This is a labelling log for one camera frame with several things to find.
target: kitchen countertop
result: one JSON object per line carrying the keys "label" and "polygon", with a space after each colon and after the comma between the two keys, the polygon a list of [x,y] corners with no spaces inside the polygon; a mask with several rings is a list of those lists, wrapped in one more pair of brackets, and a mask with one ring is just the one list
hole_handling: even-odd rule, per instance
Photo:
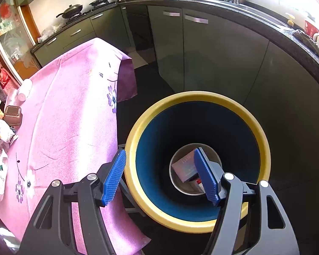
{"label": "kitchen countertop", "polygon": [[49,42],[50,40],[52,40],[54,37],[56,37],[58,34],[62,33],[64,30],[70,28],[71,26],[83,21],[84,19],[86,18],[90,18],[91,16],[93,15],[96,15],[97,13],[100,13],[100,12],[103,12],[103,11],[106,11],[108,9],[111,9],[111,8],[115,8],[118,6],[118,3],[115,3],[115,4],[111,4],[111,5],[107,5],[105,7],[101,7],[101,8],[98,8],[96,10],[93,10],[91,11],[90,13],[88,14],[85,14],[83,16],[81,16],[80,18],[74,20],[73,22],[65,25],[64,27],[62,27],[61,29],[57,30],[53,35],[49,36],[45,41],[43,41],[42,43],[38,43],[36,45],[34,45],[32,48],[31,48],[31,53],[34,53],[36,50],[38,50],[40,47],[42,47],[45,43]]}
{"label": "kitchen countertop", "polygon": [[250,13],[246,13],[235,8],[230,8],[227,5],[204,0],[133,0],[106,6],[104,8],[92,11],[91,13],[83,16],[82,18],[79,18],[78,20],[64,26],[59,31],[50,36],[47,40],[45,40],[43,43],[35,45],[31,49],[31,52],[35,52],[43,44],[51,40],[57,34],[68,29],[72,25],[84,20],[85,18],[89,18],[92,15],[95,15],[99,12],[103,12],[105,10],[111,9],[119,5],[147,5],[185,8],[208,13],[233,21],[252,31],[255,31],[256,33],[262,35],[263,37],[267,38],[269,41],[283,49],[297,62],[299,62],[299,64],[302,65],[319,83],[319,57],[315,55],[315,53],[313,53],[298,39],[296,39],[292,35],[291,30],[285,30],[280,27],[274,26],[271,23],[266,22],[265,20],[251,15]]}

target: purple flower print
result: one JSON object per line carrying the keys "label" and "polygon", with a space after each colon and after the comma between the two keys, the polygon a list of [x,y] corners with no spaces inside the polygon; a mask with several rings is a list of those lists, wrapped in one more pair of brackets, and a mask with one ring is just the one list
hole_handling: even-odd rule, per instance
{"label": "purple flower print", "polygon": [[15,192],[17,193],[17,200],[18,202],[22,203],[23,201],[23,195],[24,195],[24,190],[22,188],[21,181],[19,180],[18,183],[15,185]]}
{"label": "purple flower print", "polygon": [[112,108],[112,113],[116,114],[117,112],[117,91],[112,89],[112,86],[108,87],[109,94],[107,94],[107,99],[109,100],[109,106]]}

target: sink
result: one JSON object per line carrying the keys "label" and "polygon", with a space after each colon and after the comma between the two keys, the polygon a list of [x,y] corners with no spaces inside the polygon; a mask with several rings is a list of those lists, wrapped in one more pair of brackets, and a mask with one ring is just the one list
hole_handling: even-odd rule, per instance
{"label": "sink", "polygon": [[231,3],[231,2],[225,2],[225,1],[214,1],[215,3],[217,4],[221,4],[221,5],[226,5],[228,7],[231,7],[231,8],[236,8],[236,9],[239,9],[241,11],[244,11],[246,13],[249,13],[253,16],[256,16],[262,20],[265,20],[275,26],[278,26],[282,29],[285,29],[285,30],[289,30],[289,27],[287,26],[287,24],[281,22],[280,20],[262,12],[262,11],[259,11],[255,8],[251,8],[251,7],[248,7],[246,5],[242,5],[242,4],[235,4],[235,3]]}

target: frying pan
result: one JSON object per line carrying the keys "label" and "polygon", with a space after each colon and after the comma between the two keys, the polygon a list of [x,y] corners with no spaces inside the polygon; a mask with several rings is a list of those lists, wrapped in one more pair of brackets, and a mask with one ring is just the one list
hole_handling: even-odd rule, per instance
{"label": "frying pan", "polygon": [[60,13],[56,16],[56,18],[58,18],[59,16],[63,16],[64,19],[69,19],[73,16],[75,16],[76,14],[80,13],[83,9],[83,5],[69,5],[69,8],[66,9],[63,13]]}
{"label": "frying pan", "polygon": [[102,3],[107,3],[108,0],[95,0],[94,2],[90,3],[89,5],[95,7],[97,5],[100,5]]}

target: wok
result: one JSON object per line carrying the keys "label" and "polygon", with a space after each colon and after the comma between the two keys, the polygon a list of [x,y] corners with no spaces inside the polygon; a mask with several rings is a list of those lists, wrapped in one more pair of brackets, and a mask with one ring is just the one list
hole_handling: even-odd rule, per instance
{"label": "wok", "polygon": [[83,5],[69,5],[69,8],[66,9],[63,13],[60,13],[56,16],[56,18],[58,18],[59,16],[63,16],[64,19],[69,19],[73,16],[75,16],[76,14],[80,13],[83,9]]}

